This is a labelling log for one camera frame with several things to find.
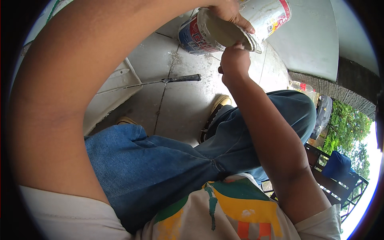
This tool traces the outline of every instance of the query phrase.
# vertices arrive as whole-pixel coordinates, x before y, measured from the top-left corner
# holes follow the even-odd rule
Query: denim pant leg
[[[293,90],[267,95],[304,144],[316,122],[316,109],[310,98]],[[212,121],[206,138],[195,149],[214,159],[227,175],[248,172],[259,184],[268,179],[238,108],[223,106]]]
[[[147,137],[139,125],[114,125],[88,137],[85,145],[108,201],[133,234],[219,173],[214,161],[189,144]]]

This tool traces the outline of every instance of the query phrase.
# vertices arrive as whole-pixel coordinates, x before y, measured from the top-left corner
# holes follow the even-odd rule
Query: paint-stained shirt
[[[249,174],[207,182],[130,234],[106,203],[20,187],[49,239],[340,239],[340,205],[293,225]]]

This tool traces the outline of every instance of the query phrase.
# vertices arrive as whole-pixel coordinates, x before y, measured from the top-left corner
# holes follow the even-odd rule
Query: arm
[[[76,0],[48,22],[11,93],[8,143],[17,182],[108,203],[84,145],[85,110],[145,37],[200,6],[254,31],[235,0]]]
[[[271,180],[279,204],[293,224],[331,206],[310,170],[300,138],[264,91],[248,76],[249,52],[227,48],[219,72],[251,134],[253,145]],[[284,139],[276,149],[276,137]]]

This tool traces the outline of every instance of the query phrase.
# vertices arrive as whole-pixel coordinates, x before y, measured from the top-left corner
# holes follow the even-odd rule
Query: sneaker
[[[224,106],[224,105],[232,105],[232,99],[228,95],[220,95],[217,100],[214,103],[214,106],[211,111],[211,116],[209,116],[207,123],[205,124],[203,130],[201,130],[201,135],[199,139],[199,143],[202,143],[206,140],[206,135],[209,126],[211,125],[212,121],[214,120],[217,112]]]
[[[129,117],[120,117],[116,121],[116,125],[120,125],[120,124],[135,124],[135,125],[138,125],[135,121],[133,121]]]

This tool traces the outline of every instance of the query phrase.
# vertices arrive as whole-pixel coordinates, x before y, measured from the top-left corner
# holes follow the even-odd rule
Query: plastic bottle
[[[314,92],[313,87],[311,87],[308,84],[301,83],[301,82],[298,82],[298,81],[292,81],[291,87],[293,87],[295,89],[299,89],[299,90],[305,91],[305,92],[308,92],[308,93]]]

